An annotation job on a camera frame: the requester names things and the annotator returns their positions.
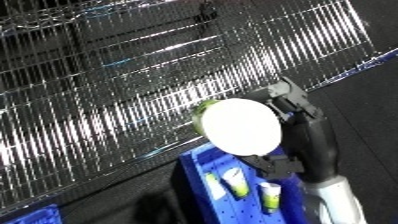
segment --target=blue tray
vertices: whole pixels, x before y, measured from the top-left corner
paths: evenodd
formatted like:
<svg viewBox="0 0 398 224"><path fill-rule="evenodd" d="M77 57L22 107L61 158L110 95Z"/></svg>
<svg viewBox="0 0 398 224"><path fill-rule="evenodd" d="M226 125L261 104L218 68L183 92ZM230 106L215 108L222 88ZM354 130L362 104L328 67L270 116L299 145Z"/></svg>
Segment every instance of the blue tray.
<svg viewBox="0 0 398 224"><path fill-rule="evenodd" d="M62 221L57 206L50 205L5 224L62 224Z"/></svg>
<svg viewBox="0 0 398 224"><path fill-rule="evenodd" d="M298 179L294 175L288 179L276 181L282 185L280 209L272 214L263 211L258 191L258 183L264 179L257 171L238 160L235 156L224 153L208 143L188 151L180 156L185 173L208 224L305 224L302 210L302 196L298 188ZM249 183L250 194L242 199L235 198L226 187L225 196L215 199L207 184L205 174L212 173L217 180L232 167L240 167Z"/></svg>

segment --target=cup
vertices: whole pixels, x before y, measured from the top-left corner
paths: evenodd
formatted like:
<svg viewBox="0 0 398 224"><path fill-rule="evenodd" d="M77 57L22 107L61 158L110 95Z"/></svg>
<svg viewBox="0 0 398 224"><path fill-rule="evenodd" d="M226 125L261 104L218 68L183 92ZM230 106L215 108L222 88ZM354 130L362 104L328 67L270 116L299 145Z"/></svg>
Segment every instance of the cup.
<svg viewBox="0 0 398 224"><path fill-rule="evenodd" d="M234 167L229 169L224 173L222 179L228 184L236 197L244 198L249 194L249 185L241 168Z"/></svg>
<svg viewBox="0 0 398 224"><path fill-rule="evenodd" d="M259 185L261 187L263 208L268 213L275 212L279 208L280 204L281 185L268 182L262 182Z"/></svg>

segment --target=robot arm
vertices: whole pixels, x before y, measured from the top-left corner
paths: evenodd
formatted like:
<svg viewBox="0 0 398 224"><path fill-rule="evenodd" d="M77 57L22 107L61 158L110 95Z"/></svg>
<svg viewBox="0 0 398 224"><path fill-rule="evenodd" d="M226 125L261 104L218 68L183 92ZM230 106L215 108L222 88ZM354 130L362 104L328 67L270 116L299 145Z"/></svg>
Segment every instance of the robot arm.
<svg viewBox="0 0 398 224"><path fill-rule="evenodd" d="M310 223L364 224L362 208L345 177L338 175L339 150L334 131L322 110L288 78L244 96L269 106L282 124L282 147L287 156L241 159L268 179L297 173L302 180L304 206Z"/></svg>
<svg viewBox="0 0 398 224"><path fill-rule="evenodd" d="M308 102L304 90L284 77L278 83L251 92L244 98L266 104L280 118L283 131L281 145L288 155L288 164L295 163L290 170L296 172L301 180L318 183L337 176L338 146L332 126L322 110ZM297 160L302 162L304 169L297 165Z"/></svg>

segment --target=metal wire rack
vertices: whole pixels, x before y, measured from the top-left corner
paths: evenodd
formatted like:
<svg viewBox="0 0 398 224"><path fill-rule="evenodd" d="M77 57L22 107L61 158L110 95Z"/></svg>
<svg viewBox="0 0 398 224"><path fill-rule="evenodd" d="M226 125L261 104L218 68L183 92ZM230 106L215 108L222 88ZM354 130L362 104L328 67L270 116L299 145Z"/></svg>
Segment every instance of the metal wire rack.
<svg viewBox="0 0 398 224"><path fill-rule="evenodd" d="M0 16L2 214L195 140L204 99L318 88L374 53L348 0L5 0Z"/></svg>

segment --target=dark floor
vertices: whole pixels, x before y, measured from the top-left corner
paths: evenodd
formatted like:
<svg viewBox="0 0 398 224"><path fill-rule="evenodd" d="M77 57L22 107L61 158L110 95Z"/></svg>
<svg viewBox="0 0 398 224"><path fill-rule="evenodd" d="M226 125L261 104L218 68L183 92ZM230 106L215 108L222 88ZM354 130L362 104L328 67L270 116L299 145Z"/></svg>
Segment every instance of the dark floor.
<svg viewBox="0 0 398 224"><path fill-rule="evenodd" d="M376 49L398 43L396 0L352 0ZM342 161L368 222L398 223L398 61L311 94L337 132ZM176 162L61 206L66 224L201 223Z"/></svg>

